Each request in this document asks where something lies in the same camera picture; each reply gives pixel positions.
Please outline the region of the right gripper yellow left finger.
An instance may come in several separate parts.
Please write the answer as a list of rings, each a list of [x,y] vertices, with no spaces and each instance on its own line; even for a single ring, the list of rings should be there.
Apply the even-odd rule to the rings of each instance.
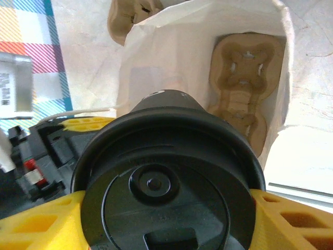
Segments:
[[[78,191],[1,220],[1,249],[89,249]]]

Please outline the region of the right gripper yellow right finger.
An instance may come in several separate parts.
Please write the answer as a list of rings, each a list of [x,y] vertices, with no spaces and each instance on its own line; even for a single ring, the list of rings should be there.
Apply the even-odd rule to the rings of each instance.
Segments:
[[[332,249],[332,214],[251,190],[256,219],[250,249]]]

